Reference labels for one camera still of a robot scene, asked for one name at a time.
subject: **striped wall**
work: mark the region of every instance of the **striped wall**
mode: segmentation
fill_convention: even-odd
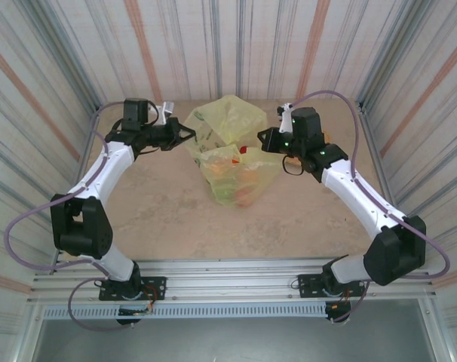
[[[427,2],[384,87],[366,100],[396,202],[452,260],[434,281],[457,344],[457,0]],[[435,267],[440,257],[429,250]]]
[[[41,0],[102,101],[355,97],[410,0]]]
[[[32,15],[25,2],[0,1],[0,361],[16,340],[34,275],[6,254],[5,226],[55,192],[67,191],[94,109],[69,83],[59,54]],[[23,258],[50,263],[49,212],[19,224],[11,239]]]

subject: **translucent plastic bag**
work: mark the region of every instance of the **translucent plastic bag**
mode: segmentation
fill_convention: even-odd
[[[263,152],[257,139],[267,115],[236,96],[194,109],[184,125],[197,133],[186,147],[222,205],[252,204],[281,171],[282,156]]]

